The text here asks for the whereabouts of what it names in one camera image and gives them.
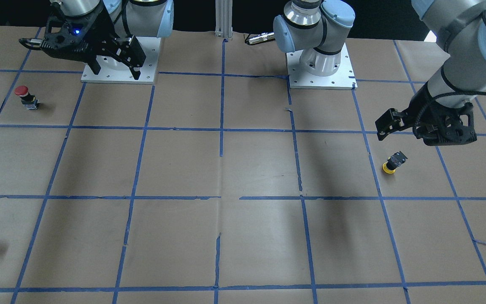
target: metal post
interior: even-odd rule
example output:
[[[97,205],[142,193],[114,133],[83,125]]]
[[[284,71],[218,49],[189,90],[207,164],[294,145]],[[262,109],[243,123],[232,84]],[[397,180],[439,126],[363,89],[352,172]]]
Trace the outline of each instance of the metal post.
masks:
[[[232,0],[216,0],[215,35],[232,39]]]

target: black background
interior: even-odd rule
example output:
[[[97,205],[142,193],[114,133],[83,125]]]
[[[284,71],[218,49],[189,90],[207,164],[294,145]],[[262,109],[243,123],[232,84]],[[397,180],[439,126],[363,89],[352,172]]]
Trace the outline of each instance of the black background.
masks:
[[[356,19],[349,37],[423,40],[428,29],[410,0],[344,0]],[[233,0],[233,30],[240,33],[273,31],[273,19],[287,0]],[[174,29],[214,31],[215,0],[174,0]],[[0,25],[42,27],[49,0],[0,0]]]

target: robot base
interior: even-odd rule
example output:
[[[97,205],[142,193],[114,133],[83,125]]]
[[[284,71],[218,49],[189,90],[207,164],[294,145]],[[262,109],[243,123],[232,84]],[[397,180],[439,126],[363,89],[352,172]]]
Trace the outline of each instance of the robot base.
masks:
[[[154,84],[159,62],[161,39],[156,37],[137,38],[146,55],[143,67],[140,68],[141,75],[138,80],[132,77],[129,68],[125,64],[117,62],[110,57],[97,56],[97,61],[101,67],[99,75],[95,75],[86,65],[81,81],[91,83]]]
[[[299,57],[303,50],[286,54],[286,63],[290,75],[290,88],[292,89],[330,89],[351,90],[357,88],[354,70],[348,55],[346,44],[341,50],[342,61],[337,72],[331,76],[313,75],[299,64]]]

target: red button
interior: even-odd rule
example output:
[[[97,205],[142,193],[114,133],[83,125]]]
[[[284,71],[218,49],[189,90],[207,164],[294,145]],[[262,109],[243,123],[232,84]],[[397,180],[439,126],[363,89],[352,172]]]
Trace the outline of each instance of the red button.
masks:
[[[21,85],[18,88],[14,89],[14,94],[18,96],[25,96],[29,92],[29,89],[25,85]]]

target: white mounting plate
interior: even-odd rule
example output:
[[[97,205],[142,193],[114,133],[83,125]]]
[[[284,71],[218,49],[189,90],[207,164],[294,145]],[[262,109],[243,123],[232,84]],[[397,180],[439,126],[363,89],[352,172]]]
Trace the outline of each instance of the white mounting plate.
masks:
[[[341,50],[341,64],[337,72],[331,76],[316,76],[305,71],[299,65],[299,57],[303,50],[286,54],[286,64],[290,75],[290,88],[292,89],[331,89],[351,90],[357,88],[354,70],[351,67],[350,56],[346,44]]]
[[[84,73],[81,75],[81,81],[91,83],[154,84],[157,64],[159,63],[161,39],[156,37],[137,38],[146,56],[143,67],[140,68],[141,75],[138,80],[132,77],[131,71],[125,64],[117,62],[110,57],[97,56],[97,61],[100,64],[99,75],[95,75],[89,66],[86,65]]]

